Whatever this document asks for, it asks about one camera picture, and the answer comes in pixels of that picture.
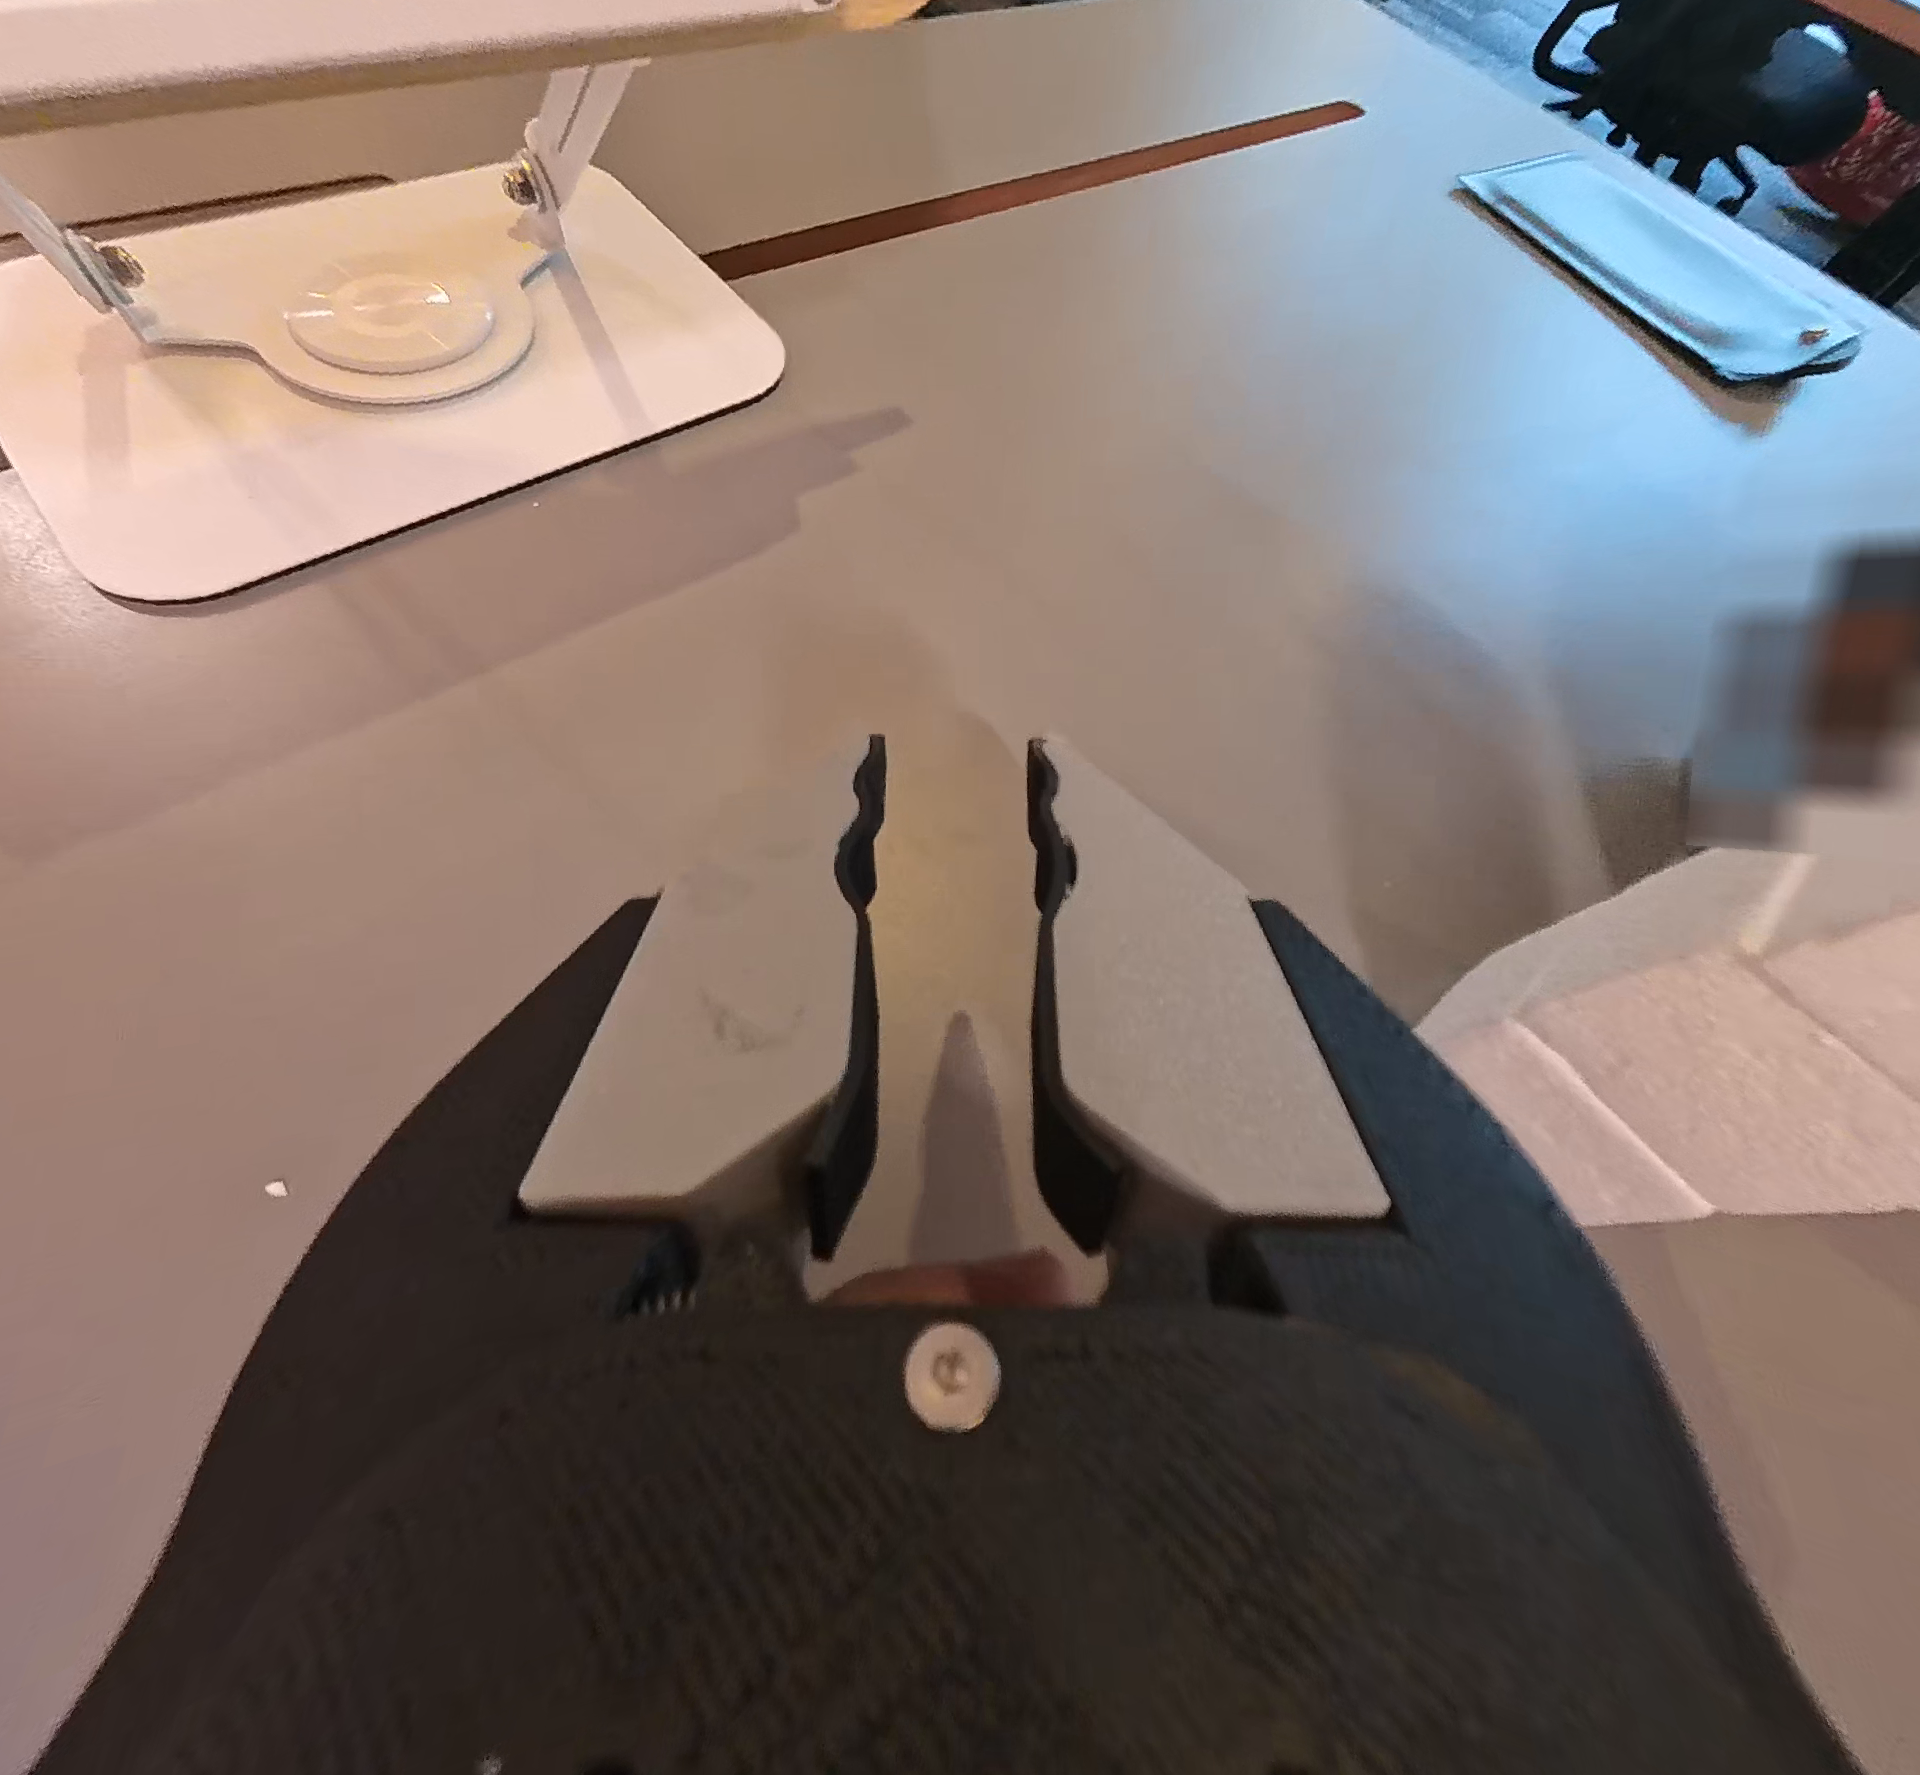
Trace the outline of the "black office chair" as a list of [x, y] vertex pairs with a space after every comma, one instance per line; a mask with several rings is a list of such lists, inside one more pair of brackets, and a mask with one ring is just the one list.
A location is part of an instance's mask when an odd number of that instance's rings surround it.
[[1607, 119], [1607, 145], [1666, 168], [1684, 195], [1732, 173], [1717, 215], [1750, 201], [1736, 156], [1799, 168], [1867, 127], [1872, 82], [1840, 44], [1813, 44], [1810, 0], [1563, 0], [1530, 46], [1554, 112]]

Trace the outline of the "grey flat pouch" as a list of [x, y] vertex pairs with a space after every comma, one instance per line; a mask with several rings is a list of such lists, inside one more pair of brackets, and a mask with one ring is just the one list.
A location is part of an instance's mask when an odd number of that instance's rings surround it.
[[1459, 173], [1452, 190], [1717, 388], [1839, 373], [1867, 345], [1840, 314], [1639, 201], [1577, 156], [1512, 160]]

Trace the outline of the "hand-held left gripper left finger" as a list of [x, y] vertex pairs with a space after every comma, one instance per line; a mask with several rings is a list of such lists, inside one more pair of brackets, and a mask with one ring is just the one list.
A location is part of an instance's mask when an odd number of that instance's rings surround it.
[[884, 744], [864, 736], [662, 879], [521, 1212], [840, 1252], [877, 1148], [877, 816]]

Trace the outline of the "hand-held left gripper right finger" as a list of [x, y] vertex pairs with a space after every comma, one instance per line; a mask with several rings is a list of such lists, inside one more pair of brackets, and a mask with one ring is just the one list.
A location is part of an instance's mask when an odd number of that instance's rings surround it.
[[1027, 744], [1032, 1178], [1078, 1252], [1235, 1225], [1375, 1225], [1382, 1162], [1257, 894], [1103, 776]]

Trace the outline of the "white hard foam cube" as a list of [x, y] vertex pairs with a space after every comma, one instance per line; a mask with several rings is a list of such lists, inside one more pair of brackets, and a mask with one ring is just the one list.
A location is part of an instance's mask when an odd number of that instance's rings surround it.
[[1732, 948], [1577, 982], [1479, 974], [1422, 1042], [1577, 1225], [1920, 1208], [1914, 1094]]
[[1649, 967], [1724, 959], [1888, 1074], [1920, 1070], [1914, 853], [1691, 853], [1649, 872]]

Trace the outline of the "white document stand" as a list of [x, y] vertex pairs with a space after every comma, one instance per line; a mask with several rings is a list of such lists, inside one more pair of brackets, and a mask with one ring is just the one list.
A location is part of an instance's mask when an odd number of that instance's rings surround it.
[[209, 601], [747, 408], [782, 343], [594, 173], [637, 44], [840, 0], [8, 0], [8, 112], [556, 46], [503, 168], [103, 244], [8, 178], [8, 467], [69, 568]]

